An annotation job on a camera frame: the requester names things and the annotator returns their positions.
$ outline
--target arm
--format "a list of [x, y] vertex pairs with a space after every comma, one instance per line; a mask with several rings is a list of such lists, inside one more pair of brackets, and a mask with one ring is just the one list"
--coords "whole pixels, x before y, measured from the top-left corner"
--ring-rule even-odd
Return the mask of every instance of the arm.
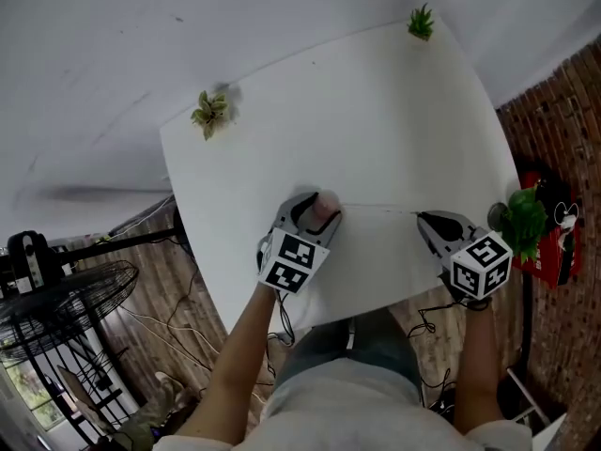
[[499, 363], [492, 307], [467, 313], [455, 399], [455, 427], [463, 434], [504, 419], [497, 403]]
[[177, 434], [241, 443], [263, 364], [275, 292], [258, 284], [217, 359], [207, 394]]

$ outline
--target person's left arm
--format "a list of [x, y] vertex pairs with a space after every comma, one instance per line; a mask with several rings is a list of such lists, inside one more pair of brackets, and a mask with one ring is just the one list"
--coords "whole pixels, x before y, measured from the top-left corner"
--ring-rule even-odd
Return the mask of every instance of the person's left arm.
[[275, 291], [258, 284], [225, 341], [205, 397], [178, 435], [242, 442], [274, 305]]

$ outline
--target white cube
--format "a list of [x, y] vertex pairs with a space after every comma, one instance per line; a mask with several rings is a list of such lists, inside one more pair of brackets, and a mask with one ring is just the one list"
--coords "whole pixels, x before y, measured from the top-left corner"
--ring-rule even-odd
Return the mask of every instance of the white cube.
[[513, 252], [491, 231], [451, 255], [451, 284], [476, 299], [483, 299], [509, 279]]
[[273, 229], [261, 250], [259, 282], [295, 294], [309, 283], [330, 253], [325, 247], [278, 227]]

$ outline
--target white cord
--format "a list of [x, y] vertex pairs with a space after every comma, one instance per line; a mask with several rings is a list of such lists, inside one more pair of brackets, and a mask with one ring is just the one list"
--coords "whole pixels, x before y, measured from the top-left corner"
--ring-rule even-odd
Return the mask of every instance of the white cord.
[[217, 354], [219, 354], [219, 351], [216, 350], [213, 345], [208, 342], [208, 339], [205, 337], [204, 334], [202, 334], [200, 331], [198, 331], [197, 329], [194, 329], [192, 327], [177, 327], [177, 326], [172, 326], [171, 324], [167, 324], [166, 322], [162, 322], [158, 319], [153, 318], [152, 316], [145, 316], [144, 314], [136, 314], [133, 311], [130, 311], [130, 309], [127, 309], [123, 306], [119, 306], [121, 309], [123, 309], [125, 312], [127, 312], [128, 314], [131, 314], [132, 316], [136, 316], [138, 318], [144, 318], [144, 319], [150, 319], [150, 320], [154, 320], [157, 324], [160, 324], [161, 326], [165, 326], [171, 329], [175, 329], [176, 331], [192, 331], [193, 333], [199, 335], [203, 341], [205, 341], [207, 343], [207, 346], [209, 346], [213, 352], [216, 352]]
[[169, 202], [169, 200], [171, 200], [171, 197], [173, 197], [172, 195], [169, 195], [165, 200], [162, 201], [162, 203], [154, 210], [152, 211], [149, 215], [147, 215], [146, 217], [143, 217], [140, 221], [138, 221], [136, 224], [134, 225], [130, 225], [127, 229], [125, 229], [123, 232], [119, 232], [118, 234], [115, 234], [114, 236], [110, 237], [109, 239], [106, 239], [105, 242], [108, 241], [112, 241], [115, 237], [119, 237], [122, 236], [123, 234], [127, 234], [128, 232], [130, 232], [134, 227], [139, 226], [141, 223], [143, 223], [144, 221], [150, 219], [150, 217], [152, 217], [154, 214], [156, 214], [159, 210], [161, 210], [163, 207], [165, 207], [165, 205], [167, 204], [167, 202]]
[[[140, 324], [142, 327], [144, 327], [147, 331], [149, 331], [151, 334], [156, 335], [162, 342], [164, 342], [167, 346], [169, 346], [172, 350], [174, 350], [175, 352], [181, 354], [182, 356], [184, 356], [186, 359], [188, 359], [189, 361], [195, 363], [196, 365], [200, 365], [203, 369], [210, 371], [210, 369], [208, 367], [206, 367], [205, 365], [203, 365], [200, 361], [193, 359], [192, 357], [190, 357], [188, 354], [184, 354], [181, 350], [179, 350], [178, 348], [176, 348], [175, 346], [173, 346], [170, 342], [168, 342], [166, 339], [164, 339], [163, 337], [161, 337], [160, 335], [158, 335], [157, 333], [155, 333], [152, 329], [150, 329], [148, 326], [146, 326], [141, 320], [139, 320], [136, 316], [131, 315], [132, 318], [134, 318], [136, 320], [136, 322], [138, 322], [138, 324]], [[256, 397], [262, 404], [265, 404], [265, 401], [261, 398], [261, 396], [259, 396], [257, 393], [251, 393], [254, 397]]]

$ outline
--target fan grille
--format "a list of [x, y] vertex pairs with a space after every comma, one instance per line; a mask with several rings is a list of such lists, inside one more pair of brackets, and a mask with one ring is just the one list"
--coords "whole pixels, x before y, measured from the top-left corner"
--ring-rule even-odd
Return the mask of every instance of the fan grille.
[[67, 276], [51, 288], [3, 301], [0, 359], [28, 359], [83, 333], [128, 298], [137, 278], [137, 268], [119, 260]]

